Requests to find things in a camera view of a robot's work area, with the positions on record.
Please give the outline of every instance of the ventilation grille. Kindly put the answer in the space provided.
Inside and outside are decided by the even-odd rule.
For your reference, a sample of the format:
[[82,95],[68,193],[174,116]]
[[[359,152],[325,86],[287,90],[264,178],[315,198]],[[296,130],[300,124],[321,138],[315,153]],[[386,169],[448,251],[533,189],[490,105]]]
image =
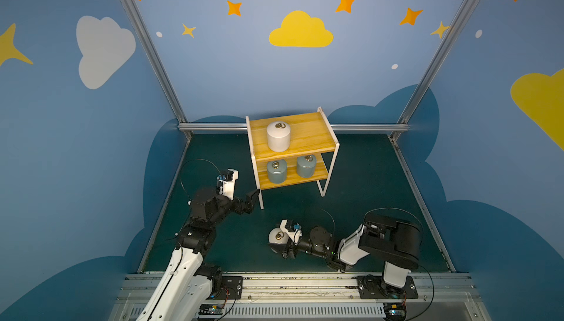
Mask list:
[[285,319],[304,319],[317,317],[374,318],[384,317],[384,305],[374,303],[370,306],[351,305],[350,303],[310,303],[310,304],[235,304],[226,318],[250,319],[283,317]]
[[129,315],[129,319],[127,321],[137,320],[137,317],[139,317],[145,305],[146,305],[145,303],[133,304],[133,307],[131,308],[131,313]]

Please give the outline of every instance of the gray-blue canister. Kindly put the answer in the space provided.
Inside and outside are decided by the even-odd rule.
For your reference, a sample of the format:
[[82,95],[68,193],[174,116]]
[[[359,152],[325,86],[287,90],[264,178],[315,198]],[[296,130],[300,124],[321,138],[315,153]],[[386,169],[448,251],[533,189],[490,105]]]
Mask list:
[[288,164],[286,164],[285,160],[268,162],[266,164],[266,170],[268,171],[268,179],[271,183],[282,184],[286,180]]
[[302,178],[311,178],[314,175],[317,158],[314,155],[298,157],[296,171]]

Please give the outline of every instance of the mounting plate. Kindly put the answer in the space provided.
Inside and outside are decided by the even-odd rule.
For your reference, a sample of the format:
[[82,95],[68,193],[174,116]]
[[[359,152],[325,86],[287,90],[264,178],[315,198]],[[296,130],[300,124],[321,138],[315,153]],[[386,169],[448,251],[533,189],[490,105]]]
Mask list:
[[[227,287],[229,290],[229,300],[239,300],[241,299],[241,290],[243,289],[243,277],[242,276],[222,276],[221,285]],[[207,301],[215,300],[225,300],[226,294],[225,290],[221,290],[213,298],[208,298]]]
[[[389,296],[382,294],[378,286],[382,282],[382,276],[357,276],[356,282],[358,284],[358,292],[360,293],[361,299],[391,299]],[[417,294],[417,288],[415,288],[415,283],[413,283],[413,278],[407,276],[405,278],[405,297],[407,299],[417,299],[419,295]]]

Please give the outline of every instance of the wooden shelf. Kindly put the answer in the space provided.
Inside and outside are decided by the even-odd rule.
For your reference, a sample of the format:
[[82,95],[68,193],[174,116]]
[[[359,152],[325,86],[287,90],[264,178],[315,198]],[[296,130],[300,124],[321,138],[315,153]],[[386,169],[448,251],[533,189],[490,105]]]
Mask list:
[[[290,147],[284,152],[274,152],[268,147],[266,127],[274,121],[285,121],[290,124]],[[335,158],[339,151],[339,141],[335,132],[329,124],[329,120],[323,113],[321,107],[316,113],[291,115],[286,117],[269,118],[261,120],[250,120],[246,117],[247,135],[249,136],[250,158],[253,162],[254,179],[257,189],[268,190],[300,183],[317,181],[321,197],[325,196],[327,186],[331,179]],[[322,153],[333,152],[333,158],[329,170],[323,162]],[[302,178],[296,172],[298,157],[315,155],[317,164],[314,175],[310,178]],[[266,165],[270,161],[285,160],[288,164],[286,180],[280,184],[274,184],[268,179]],[[320,180],[326,179],[322,188]],[[264,209],[262,192],[258,194],[261,209]]]
[[310,178],[302,178],[301,176],[298,175],[298,172],[296,172],[296,162],[298,157],[283,158],[288,164],[288,173],[286,175],[286,180],[280,184],[274,184],[268,179],[268,171],[266,170],[267,162],[257,163],[258,180],[261,184],[261,190],[267,190],[275,187],[309,183],[317,180],[327,179],[327,177],[329,176],[329,172],[325,167],[325,163],[323,162],[321,153],[314,153],[314,154],[315,154],[315,158],[317,159],[317,164],[315,165],[314,175]]
[[[285,121],[290,125],[290,147],[284,152],[274,152],[268,147],[266,127],[274,121]],[[250,131],[257,163],[312,153],[333,152],[336,148],[336,143],[320,112],[251,120]]]

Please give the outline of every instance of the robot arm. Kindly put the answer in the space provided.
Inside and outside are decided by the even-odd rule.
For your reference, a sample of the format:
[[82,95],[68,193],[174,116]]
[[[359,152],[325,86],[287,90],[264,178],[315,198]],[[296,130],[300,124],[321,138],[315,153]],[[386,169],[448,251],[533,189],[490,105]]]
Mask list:
[[250,192],[245,201],[235,198],[237,177],[236,170],[223,171],[215,189],[197,191],[165,274],[137,321],[192,320],[201,303],[221,290],[221,269],[202,265],[215,240],[215,227],[230,212],[251,213],[260,192]]
[[283,220],[271,231],[269,245],[284,258],[295,258],[299,251],[322,257],[330,268],[341,272],[373,255],[385,261],[380,289],[393,298],[403,297],[407,275],[419,267],[421,232],[406,220],[368,213],[360,227],[340,241],[320,226],[311,230],[307,240],[301,235],[300,225]]

